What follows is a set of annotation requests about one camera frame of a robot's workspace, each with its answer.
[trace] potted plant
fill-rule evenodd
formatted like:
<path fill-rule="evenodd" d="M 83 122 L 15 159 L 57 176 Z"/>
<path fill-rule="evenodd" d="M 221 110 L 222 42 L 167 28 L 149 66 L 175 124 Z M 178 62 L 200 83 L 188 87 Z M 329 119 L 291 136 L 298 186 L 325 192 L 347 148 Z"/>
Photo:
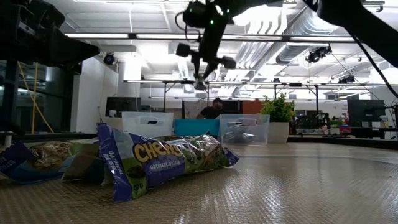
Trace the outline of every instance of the potted plant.
<path fill-rule="evenodd" d="M 340 126 L 344 125 L 344 121 L 338 120 L 331 120 L 330 121 L 330 134 L 340 134 Z"/>
<path fill-rule="evenodd" d="M 270 123 L 268 129 L 269 143 L 286 143 L 289 136 L 289 121 L 294 117 L 294 103 L 286 103 L 286 95 L 281 94 L 274 100 L 262 102 L 260 114 L 268 114 Z"/>

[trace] green plant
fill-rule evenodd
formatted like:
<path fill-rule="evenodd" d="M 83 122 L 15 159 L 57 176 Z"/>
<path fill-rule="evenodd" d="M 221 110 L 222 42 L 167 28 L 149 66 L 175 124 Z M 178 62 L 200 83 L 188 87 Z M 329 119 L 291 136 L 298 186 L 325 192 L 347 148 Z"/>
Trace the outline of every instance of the green plant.
<path fill-rule="evenodd" d="M 286 94 L 281 94 L 280 97 L 262 102 L 262 109 L 260 114 L 268 114 L 271 122 L 289 122 L 292 120 L 294 112 L 294 102 L 286 103 Z"/>
<path fill-rule="evenodd" d="M 332 128 L 338 128 L 338 127 L 340 127 L 341 125 L 344 125 L 344 121 L 342 121 L 342 120 L 331 120 L 330 121 L 330 126 L 332 127 Z"/>

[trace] teal box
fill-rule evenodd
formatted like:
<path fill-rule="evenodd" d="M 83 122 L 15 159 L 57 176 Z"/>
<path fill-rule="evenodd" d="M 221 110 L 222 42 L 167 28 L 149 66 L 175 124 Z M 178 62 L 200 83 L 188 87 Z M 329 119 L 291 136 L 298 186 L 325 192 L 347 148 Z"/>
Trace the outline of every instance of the teal box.
<path fill-rule="evenodd" d="M 217 119 L 176 119 L 175 134 L 178 136 L 218 135 L 220 121 Z"/>

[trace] plastic storage bin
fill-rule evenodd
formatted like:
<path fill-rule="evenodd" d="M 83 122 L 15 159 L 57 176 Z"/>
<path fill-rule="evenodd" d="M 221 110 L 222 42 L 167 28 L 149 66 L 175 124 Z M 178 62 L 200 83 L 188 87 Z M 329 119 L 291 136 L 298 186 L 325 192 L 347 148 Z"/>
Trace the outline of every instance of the plastic storage bin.
<path fill-rule="evenodd" d="M 172 135 L 173 113 L 122 112 L 123 131 L 148 138 Z"/>
<path fill-rule="evenodd" d="M 220 121 L 216 119 L 176 119 L 174 121 L 175 134 L 178 136 L 199 136 L 209 133 L 217 136 Z"/>
<path fill-rule="evenodd" d="M 257 144 L 268 142 L 269 115 L 221 114 L 218 139 L 223 144 Z"/>

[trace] white plastic bin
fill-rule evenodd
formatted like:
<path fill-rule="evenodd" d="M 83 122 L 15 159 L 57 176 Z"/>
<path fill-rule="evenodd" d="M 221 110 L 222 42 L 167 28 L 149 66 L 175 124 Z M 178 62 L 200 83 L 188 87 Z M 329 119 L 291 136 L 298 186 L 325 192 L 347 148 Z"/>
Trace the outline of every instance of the white plastic bin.
<path fill-rule="evenodd" d="M 219 140 L 223 144 L 266 145 L 269 115 L 221 114 Z"/>
<path fill-rule="evenodd" d="M 171 136 L 173 113 L 122 112 L 123 131 L 148 138 Z"/>

